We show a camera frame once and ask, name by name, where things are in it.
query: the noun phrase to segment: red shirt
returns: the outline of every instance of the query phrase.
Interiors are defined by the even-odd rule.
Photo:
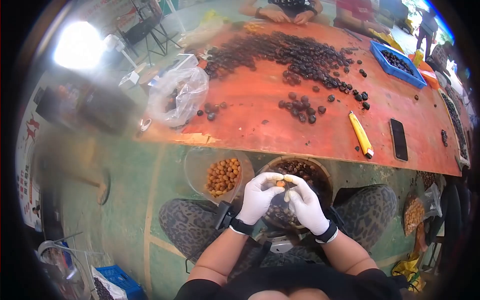
[[[336,6],[352,12],[352,17],[371,21],[372,19],[372,1],[371,0],[336,0]]]

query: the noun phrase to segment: red table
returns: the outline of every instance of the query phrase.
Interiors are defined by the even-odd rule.
[[[368,38],[363,37],[360,42],[339,28],[313,23],[303,26],[266,24],[264,27],[258,33],[269,34],[279,30],[291,35],[311,36],[336,49],[358,47],[358,51],[347,57],[355,61],[361,59],[363,64],[350,65],[349,74],[339,70],[340,79],[352,84],[359,92],[368,93],[370,110],[362,111],[361,103],[352,94],[346,95],[338,89],[327,90],[318,82],[302,80],[301,85],[285,85],[282,83],[282,72],[287,66],[262,60],[255,61],[255,72],[239,67],[225,81],[210,81],[206,102],[219,104],[226,101],[228,104],[227,109],[220,110],[215,121],[207,121],[206,115],[194,117],[181,133],[175,133],[154,120],[140,140],[292,154],[461,175],[455,160],[455,156],[459,156],[455,131],[438,92],[429,86],[419,90],[386,74],[369,51]],[[220,45],[234,34],[245,33],[226,30],[211,44]],[[359,73],[360,68],[367,72],[367,78]],[[312,91],[314,85],[320,87],[319,93]],[[317,113],[315,124],[300,123],[288,111],[277,106],[279,100],[288,101],[290,91],[296,92],[299,97],[308,95],[312,107],[323,105],[327,108],[326,113]],[[340,102],[328,102],[330,94],[334,94]],[[372,159],[367,159],[361,150],[355,150],[359,141],[348,119],[351,110],[373,146],[375,155]],[[408,162],[395,159],[390,118],[403,123]],[[447,132],[448,147],[443,145],[442,129]]]

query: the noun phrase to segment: black smartphone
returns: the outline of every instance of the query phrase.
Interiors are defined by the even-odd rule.
[[[395,119],[390,119],[390,132],[392,134],[395,158],[408,161],[407,141],[405,140],[403,124]]]

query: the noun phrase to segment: leopard print leggings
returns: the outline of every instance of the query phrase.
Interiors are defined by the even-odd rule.
[[[336,210],[343,220],[342,231],[369,251],[395,214],[396,196],[385,184],[355,191],[343,204],[336,206]],[[158,213],[160,225],[173,245],[185,257],[194,254],[190,259],[192,263],[196,263],[206,247],[222,233],[214,229],[215,216],[216,206],[207,200],[173,199]],[[250,268],[261,249],[261,245],[250,237],[229,278]],[[286,253],[269,252],[260,267],[311,262],[323,261],[311,247],[295,246]]]

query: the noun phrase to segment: bright light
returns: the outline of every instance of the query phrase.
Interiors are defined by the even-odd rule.
[[[88,22],[76,22],[65,28],[55,49],[55,62],[69,69],[95,67],[105,50],[96,29]]]

